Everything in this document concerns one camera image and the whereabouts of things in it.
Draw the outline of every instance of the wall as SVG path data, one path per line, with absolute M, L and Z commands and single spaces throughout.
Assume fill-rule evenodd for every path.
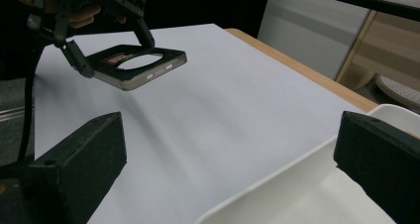
M 334 0 L 267 0 L 259 40 L 334 79 L 367 13 Z

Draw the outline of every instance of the white paper sheet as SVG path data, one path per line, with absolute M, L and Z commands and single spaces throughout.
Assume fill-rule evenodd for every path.
M 123 115 L 128 163 L 90 223 L 193 223 L 362 112 L 215 25 L 153 31 L 187 64 L 133 91 L 78 74 L 48 47 L 36 77 L 36 157 L 88 120 Z M 86 55 L 132 33 L 75 37 Z

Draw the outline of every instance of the floor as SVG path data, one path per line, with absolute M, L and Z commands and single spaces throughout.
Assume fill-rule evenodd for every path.
M 0 81 L 0 167 L 18 158 L 25 119 L 24 108 L 25 79 Z M 34 153 L 33 128 L 27 155 Z

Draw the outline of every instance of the dark background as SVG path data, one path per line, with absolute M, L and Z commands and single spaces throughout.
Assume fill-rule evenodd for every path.
M 221 28 L 236 28 L 257 37 L 267 0 L 148 0 L 145 21 L 150 29 L 216 24 Z M 130 31 L 127 25 L 117 25 L 98 18 L 83 28 L 84 33 Z

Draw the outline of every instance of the black bar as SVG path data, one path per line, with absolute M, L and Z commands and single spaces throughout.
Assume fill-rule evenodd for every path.
M 385 0 L 337 0 L 397 17 L 420 21 L 420 9 Z

